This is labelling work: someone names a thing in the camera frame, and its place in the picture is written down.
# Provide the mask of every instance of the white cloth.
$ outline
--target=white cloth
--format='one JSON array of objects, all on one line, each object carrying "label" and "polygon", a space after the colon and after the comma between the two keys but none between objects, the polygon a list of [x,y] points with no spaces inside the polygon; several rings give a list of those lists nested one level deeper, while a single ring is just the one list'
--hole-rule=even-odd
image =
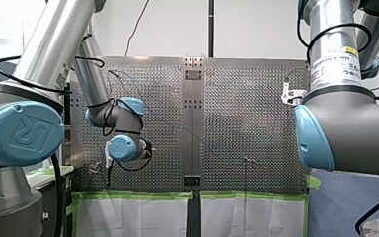
[{"label": "white cloth", "polygon": [[201,201],[202,236],[303,237],[305,201],[233,198]]},{"label": "white cloth", "polygon": [[87,199],[77,218],[78,237],[186,237],[187,201]]}]

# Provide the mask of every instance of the ur logo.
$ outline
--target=ur logo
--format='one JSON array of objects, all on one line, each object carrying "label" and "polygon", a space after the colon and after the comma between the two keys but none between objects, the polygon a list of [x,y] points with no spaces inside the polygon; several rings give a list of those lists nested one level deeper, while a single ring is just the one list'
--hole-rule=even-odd
[{"label": "ur logo", "polygon": [[23,116],[12,134],[10,146],[20,149],[43,152],[51,138],[54,124],[35,118]]}]

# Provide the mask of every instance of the gray fabric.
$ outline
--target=gray fabric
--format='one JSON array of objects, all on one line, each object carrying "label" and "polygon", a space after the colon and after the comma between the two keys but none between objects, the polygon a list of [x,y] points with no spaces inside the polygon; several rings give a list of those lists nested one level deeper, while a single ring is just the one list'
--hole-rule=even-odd
[{"label": "gray fabric", "polygon": [[203,199],[202,236],[302,237],[304,201]]},{"label": "gray fabric", "polygon": [[186,200],[83,200],[76,236],[185,237]]},{"label": "gray fabric", "polygon": [[322,185],[310,191],[309,237],[357,236],[356,221],[379,202],[379,178],[327,172],[312,175]]}]

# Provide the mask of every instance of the perforated metal panel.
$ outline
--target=perforated metal panel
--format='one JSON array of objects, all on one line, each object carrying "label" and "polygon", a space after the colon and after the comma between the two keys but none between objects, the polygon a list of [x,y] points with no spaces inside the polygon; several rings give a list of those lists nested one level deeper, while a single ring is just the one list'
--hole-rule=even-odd
[{"label": "perforated metal panel", "polygon": [[[114,166],[112,189],[138,191],[169,191],[182,189],[182,60],[148,60],[106,58],[104,70],[106,85],[111,97],[132,96],[141,98],[146,105],[142,137],[152,142],[154,148],[151,163],[139,172],[127,172]],[[121,71],[130,77],[121,78],[108,74],[108,70]],[[112,136],[103,137],[100,128],[89,126],[83,114],[87,110],[79,98],[79,146],[80,161],[73,180],[75,190],[103,189],[107,183],[104,149]],[[123,163],[131,169],[145,161]]]},{"label": "perforated metal panel", "polygon": [[[305,192],[306,170],[298,159],[293,109],[281,102],[284,78],[293,66],[304,66],[297,63],[204,62],[204,190]],[[290,86],[304,88],[306,74],[292,73]]]},{"label": "perforated metal panel", "polygon": [[[140,172],[114,167],[111,188],[181,191],[184,175],[190,175],[201,177],[201,186],[194,189],[307,192],[293,109],[280,98],[284,77],[304,62],[203,59],[191,69],[195,65],[184,58],[106,57],[104,61],[106,77],[108,69],[132,77],[109,76],[106,84],[112,85],[112,97],[145,101],[142,135],[156,148],[153,161]],[[306,78],[305,71],[294,71],[291,88],[305,88]],[[79,88],[74,79],[72,88]],[[72,97],[73,188],[103,189],[104,148],[110,137],[86,124],[81,93]],[[142,162],[124,165],[136,168]]]}]

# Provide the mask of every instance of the warning label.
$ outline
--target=warning label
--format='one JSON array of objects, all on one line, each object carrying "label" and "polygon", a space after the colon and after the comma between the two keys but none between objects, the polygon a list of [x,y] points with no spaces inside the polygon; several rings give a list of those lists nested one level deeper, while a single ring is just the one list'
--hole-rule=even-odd
[{"label": "warning label", "polygon": [[312,87],[317,84],[349,80],[361,81],[358,54],[355,49],[345,47],[342,51],[330,52],[313,63]]}]

